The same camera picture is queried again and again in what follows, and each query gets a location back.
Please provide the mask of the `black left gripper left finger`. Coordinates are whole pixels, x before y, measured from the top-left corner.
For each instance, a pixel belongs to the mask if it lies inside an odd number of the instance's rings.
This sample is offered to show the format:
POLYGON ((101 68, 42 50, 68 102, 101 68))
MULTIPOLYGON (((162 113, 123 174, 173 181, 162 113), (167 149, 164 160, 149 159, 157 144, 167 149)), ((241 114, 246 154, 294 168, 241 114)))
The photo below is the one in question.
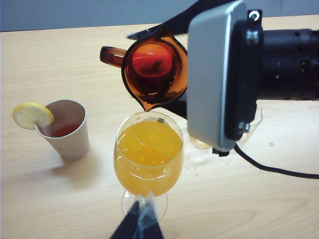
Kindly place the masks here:
POLYGON ((135 201, 110 238, 131 239, 137 227, 139 210, 140 204, 135 201))

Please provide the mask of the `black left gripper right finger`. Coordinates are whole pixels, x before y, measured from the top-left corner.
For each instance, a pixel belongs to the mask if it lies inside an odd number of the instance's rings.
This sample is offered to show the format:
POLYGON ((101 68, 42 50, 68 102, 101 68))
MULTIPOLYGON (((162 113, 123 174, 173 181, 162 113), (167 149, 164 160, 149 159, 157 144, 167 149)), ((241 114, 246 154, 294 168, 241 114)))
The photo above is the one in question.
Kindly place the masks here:
POLYGON ((163 239, 155 209, 155 196, 152 191, 148 192, 138 215, 138 238, 139 239, 163 239))

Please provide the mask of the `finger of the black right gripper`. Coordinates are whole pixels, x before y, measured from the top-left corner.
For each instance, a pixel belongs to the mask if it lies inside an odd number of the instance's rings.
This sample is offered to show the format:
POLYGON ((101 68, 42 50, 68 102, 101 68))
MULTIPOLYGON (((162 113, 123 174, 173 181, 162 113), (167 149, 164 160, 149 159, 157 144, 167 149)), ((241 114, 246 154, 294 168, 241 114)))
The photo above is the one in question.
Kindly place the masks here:
POLYGON ((198 14, 219 7, 221 5, 232 2, 232 0, 198 0, 189 8, 179 13, 178 15, 170 18, 169 20, 156 25, 145 30, 130 33, 127 35, 127 39, 141 39, 156 32, 163 25, 173 34, 173 35, 183 35, 188 33, 188 27, 191 20, 198 14))

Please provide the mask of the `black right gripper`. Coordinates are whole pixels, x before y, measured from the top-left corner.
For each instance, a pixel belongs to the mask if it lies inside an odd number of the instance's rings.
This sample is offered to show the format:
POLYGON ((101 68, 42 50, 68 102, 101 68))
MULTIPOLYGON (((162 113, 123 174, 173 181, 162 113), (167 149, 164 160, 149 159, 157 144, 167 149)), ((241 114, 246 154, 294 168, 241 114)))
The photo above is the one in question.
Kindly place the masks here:
MULTIPOLYGON (((246 18, 236 22, 231 35, 225 120, 225 133, 231 140, 247 133, 255 118, 263 69, 262 14, 260 9, 247 10, 246 18)), ((161 108, 187 119, 187 93, 161 108)))

